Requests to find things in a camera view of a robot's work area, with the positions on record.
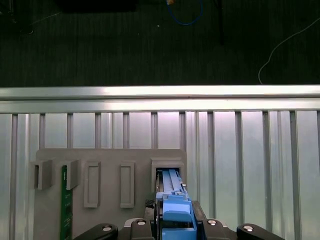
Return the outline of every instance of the metal panel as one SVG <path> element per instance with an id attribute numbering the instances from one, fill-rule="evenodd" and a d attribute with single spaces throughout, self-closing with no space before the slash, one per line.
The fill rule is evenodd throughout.
<path id="1" fill-rule="evenodd" d="M 45 115 L 45 147 L 67 147 L 67 114 L 52 113 Z"/>
<path id="2" fill-rule="evenodd" d="M 216 217 L 238 226 L 235 112 L 214 113 Z"/>
<path id="3" fill-rule="evenodd" d="M 124 114 L 122 112 L 113 114 L 112 127 L 112 147 L 115 149 L 122 149 L 124 147 Z"/>
<path id="4" fill-rule="evenodd" d="M 262 112 L 242 113 L 244 221 L 266 227 Z"/>
<path id="5" fill-rule="evenodd" d="M 158 148 L 180 148 L 180 118 L 179 112 L 158 113 Z"/>
<path id="6" fill-rule="evenodd" d="M 0 114 L 0 239 L 9 239 L 12 115 Z"/>
<path id="7" fill-rule="evenodd" d="M 185 113 L 185 145 L 187 156 L 187 186 L 193 200 L 198 200 L 198 159 L 197 159 L 197 130 L 196 113 Z"/>
<path id="8" fill-rule="evenodd" d="M 130 86 L 130 87 L 37 87 L 0 88 L 0 100 L 96 99 L 96 98 L 185 98 L 199 97 L 320 97 L 318 85 L 255 86 Z"/>
<path id="9" fill-rule="evenodd" d="M 295 231 L 290 114 L 288 111 L 273 111 L 269 113 L 269 120 L 272 229 L 278 236 L 293 240 Z"/>
<path id="10" fill-rule="evenodd" d="M 112 148 L 112 113 L 101 113 L 101 147 Z"/>
<path id="11" fill-rule="evenodd" d="M 214 206 L 214 168 L 213 159 L 210 158 L 210 139 L 208 126 L 208 113 L 197 113 L 197 163 L 198 163 L 198 200 L 204 213 L 209 217 Z"/>
<path id="12" fill-rule="evenodd" d="M 11 158 L 17 154 L 15 239 L 32 240 L 28 163 L 39 147 L 67 145 L 185 149 L 189 194 L 209 217 L 316 239 L 318 110 L 319 86 L 0 88 L 0 113 L 8 113 L 0 115 L 0 238 L 8 239 Z"/>
<path id="13" fill-rule="evenodd" d="M 155 111 L 259 111 L 259 110 L 318 110 L 319 98 L 203 98 L 183 99 L 107 99 L 107 100 L 53 100 L 0 101 L 0 114 L 20 113 L 101 113 L 101 112 L 155 112 Z"/>
<path id="14" fill-rule="evenodd" d="M 73 147 L 94 148 L 95 147 L 95 114 L 75 113 L 73 114 Z"/>
<path id="15" fill-rule="evenodd" d="M 129 114 L 129 147 L 150 149 L 151 145 L 151 113 L 131 112 Z"/>
<path id="16" fill-rule="evenodd" d="M 318 240 L 320 173 L 317 112 L 296 113 L 302 239 Z"/>

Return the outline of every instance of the blue cable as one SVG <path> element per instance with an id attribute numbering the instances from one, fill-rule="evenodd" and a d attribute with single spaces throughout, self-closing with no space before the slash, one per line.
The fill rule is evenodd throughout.
<path id="1" fill-rule="evenodd" d="M 171 17 L 173 18 L 173 20 L 174 20 L 176 23 L 178 23 L 178 24 L 180 24 L 180 25 L 183 25 L 183 26 L 190 26 L 190 25 L 194 24 L 196 21 L 198 21 L 199 18 L 200 18 L 200 17 L 203 15 L 203 13 L 204 13 L 204 5 L 203 5 L 202 0 L 199 0 L 199 3 L 200 3 L 200 6 L 201 6 L 201 11 L 200 11 L 199 16 L 197 16 L 197 17 L 195 18 L 195 20 L 193 20 L 192 22 L 187 22 L 187 23 L 181 22 L 181 21 L 179 21 L 179 20 L 175 17 L 175 15 L 173 14 L 173 12 L 172 12 L 172 10 L 171 10 L 171 7 L 169 6 L 169 4 L 168 4 L 167 1 L 166 1 L 166 6 L 168 7 L 169 14 L 171 15 Z"/>

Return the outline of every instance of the gray fixture board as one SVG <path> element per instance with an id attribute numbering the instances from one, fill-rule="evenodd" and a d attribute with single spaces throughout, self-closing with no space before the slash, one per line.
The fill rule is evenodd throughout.
<path id="1" fill-rule="evenodd" d="M 142 218 L 145 200 L 152 198 L 155 169 L 178 168 L 186 182 L 186 161 L 186 153 L 180 149 L 39 150 L 36 162 L 31 164 L 35 171 L 31 181 L 36 188 L 33 239 L 59 239 L 62 166 L 67 166 L 67 188 L 73 190 L 75 238 L 101 223 L 121 228 L 128 219 Z M 43 175 L 45 171 L 52 173 L 52 179 L 40 178 L 40 169 Z"/>

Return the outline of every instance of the blue robot part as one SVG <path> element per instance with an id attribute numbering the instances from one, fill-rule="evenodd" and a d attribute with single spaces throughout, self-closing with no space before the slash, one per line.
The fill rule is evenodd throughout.
<path id="1" fill-rule="evenodd" d="M 191 225 L 185 228 L 163 228 L 162 240 L 196 240 L 197 223 L 192 201 L 179 173 L 175 169 L 163 170 L 162 181 L 163 192 L 156 194 L 156 199 L 163 201 L 162 220 Z"/>

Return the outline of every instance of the rectangular slot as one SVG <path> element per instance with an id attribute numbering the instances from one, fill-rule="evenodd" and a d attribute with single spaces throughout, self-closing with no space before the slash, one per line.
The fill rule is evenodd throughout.
<path id="1" fill-rule="evenodd" d="M 39 187 L 39 166 L 34 166 L 34 188 L 37 189 Z"/>
<path id="2" fill-rule="evenodd" d="M 84 167 L 84 207 L 97 208 L 100 203 L 100 162 L 86 162 Z"/>
<path id="3" fill-rule="evenodd" d="M 122 162 L 121 175 L 121 208 L 133 208 L 135 205 L 135 163 Z"/>

